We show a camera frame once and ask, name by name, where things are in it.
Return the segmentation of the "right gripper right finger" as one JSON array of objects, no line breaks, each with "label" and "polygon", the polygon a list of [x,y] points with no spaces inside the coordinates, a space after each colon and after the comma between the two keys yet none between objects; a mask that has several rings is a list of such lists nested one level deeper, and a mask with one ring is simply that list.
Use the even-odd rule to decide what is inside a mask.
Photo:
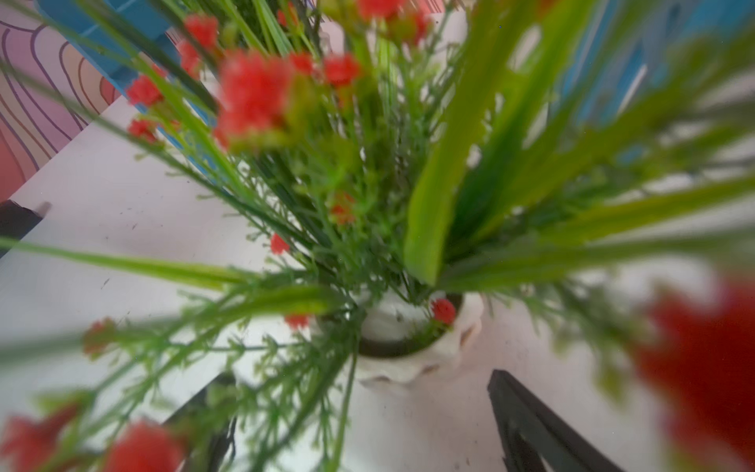
[{"label": "right gripper right finger", "polygon": [[488,393],[506,470],[621,472],[511,373],[493,371]]}]

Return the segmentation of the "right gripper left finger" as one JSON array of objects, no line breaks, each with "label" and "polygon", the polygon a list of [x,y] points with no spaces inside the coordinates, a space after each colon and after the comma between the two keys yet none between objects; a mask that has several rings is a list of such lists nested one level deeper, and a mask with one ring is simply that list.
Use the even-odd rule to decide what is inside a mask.
[{"label": "right gripper left finger", "polygon": [[185,450],[178,471],[220,471],[236,454],[236,418],[229,408],[237,380],[218,374],[162,424]]}]

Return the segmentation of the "red flower pot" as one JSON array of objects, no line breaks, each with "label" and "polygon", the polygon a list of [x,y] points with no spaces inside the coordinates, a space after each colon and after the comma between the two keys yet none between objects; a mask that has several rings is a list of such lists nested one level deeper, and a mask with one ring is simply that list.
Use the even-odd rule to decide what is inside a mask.
[{"label": "red flower pot", "polygon": [[[624,110],[584,117],[590,92],[576,127],[610,122],[662,88],[680,54],[702,37],[729,43],[754,33],[753,3],[739,2],[735,19],[731,33],[674,42],[653,86]],[[752,225],[637,240],[628,234],[754,189],[702,193],[699,177],[671,178],[630,190],[557,190],[505,212],[467,192],[418,199],[367,171],[366,132],[344,123],[337,96],[316,92],[305,128],[340,135],[342,146],[216,153],[204,139],[214,118],[174,76],[161,80],[143,53],[122,62],[137,72],[126,94],[138,115],[113,132],[246,218],[274,259],[269,271],[254,272],[67,252],[70,260],[217,297],[196,296],[164,322],[92,325],[80,342],[88,355],[114,353],[123,372],[141,368],[141,377],[102,413],[94,403],[103,387],[94,387],[42,420],[11,419],[1,454],[13,470],[176,471],[185,450],[162,423],[223,372],[237,380],[229,411],[249,432],[251,470],[275,464],[307,428],[316,431],[320,468],[336,470],[359,360],[370,352],[404,358],[461,338],[461,301],[475,293],[522,301],[560,344],[587,343],[611,395],[621,394],[619,365],[630,362],[670,403],[674,440],[694,465],[753,468],[748,285],[727,273],[713,320],[696,321],[674,293],[635,315],[611,301],[604,285],[576,275],[652,256],[751,255]]]}]

